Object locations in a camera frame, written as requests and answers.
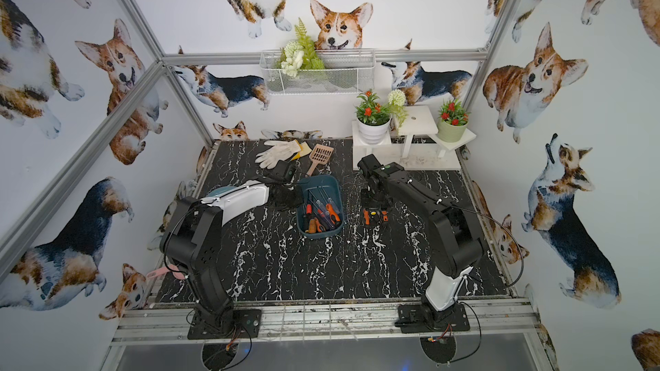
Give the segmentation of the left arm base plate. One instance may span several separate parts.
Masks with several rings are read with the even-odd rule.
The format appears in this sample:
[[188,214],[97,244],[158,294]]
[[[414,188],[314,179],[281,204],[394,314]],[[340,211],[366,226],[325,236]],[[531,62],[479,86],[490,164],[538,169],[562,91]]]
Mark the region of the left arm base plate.
[[196,308],[187,338],[256,338],[259,336],[261,321],[262,311],[259,309],[227,309],[221,314],[211,315]]

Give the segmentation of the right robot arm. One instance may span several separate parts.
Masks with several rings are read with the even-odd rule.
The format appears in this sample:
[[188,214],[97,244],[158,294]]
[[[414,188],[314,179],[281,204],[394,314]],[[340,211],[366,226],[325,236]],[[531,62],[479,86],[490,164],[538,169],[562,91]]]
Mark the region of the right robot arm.
[[376,156],[369,155],[357,166],[374,199],[405,204],[425,225],[434,271],[420,309],[422,321],[434,326],[447,317],[462,283],[486,254],[481,223],[471,210],[453,205],[396,162],[383,165]]

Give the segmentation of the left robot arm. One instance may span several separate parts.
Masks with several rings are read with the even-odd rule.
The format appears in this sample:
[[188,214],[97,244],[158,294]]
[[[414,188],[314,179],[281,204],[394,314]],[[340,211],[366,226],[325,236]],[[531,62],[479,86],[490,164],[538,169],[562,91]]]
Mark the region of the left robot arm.
[[261,310],[236,309],[222,285],[217,259],[223,226],[232,219],[268,203],[270,189],[292,183],[296,167],[279,161],[256,180],[225,187],[202,199],[186,197],[176,202],[173,221],[160,249],[174,264],[167,270],[182,274],[194,294],[196,318],[202,330],[219,337],[256,337]]

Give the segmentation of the teal storage tray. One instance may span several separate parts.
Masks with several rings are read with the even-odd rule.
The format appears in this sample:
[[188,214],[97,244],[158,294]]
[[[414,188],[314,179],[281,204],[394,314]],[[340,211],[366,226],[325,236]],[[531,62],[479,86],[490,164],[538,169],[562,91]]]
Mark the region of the teal storage tray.
[[[341,233],[345,221],[341,190],[338,180],[332,175],[316,175],[297,182],[302,189],[304,203],[297,208],[297,228],[311,240],[325,239]],[[315,217],[318,232],[307,234],[308,221]]]

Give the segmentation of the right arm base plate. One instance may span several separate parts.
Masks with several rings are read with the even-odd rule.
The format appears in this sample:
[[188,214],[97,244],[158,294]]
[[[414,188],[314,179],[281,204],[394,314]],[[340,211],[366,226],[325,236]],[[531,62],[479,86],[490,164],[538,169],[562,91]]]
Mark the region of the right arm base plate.
[[443,333],[444,331],[469,331],[471,326],[462,304],[436,311],[430,304],[400,305],[395,327],[402,333]]

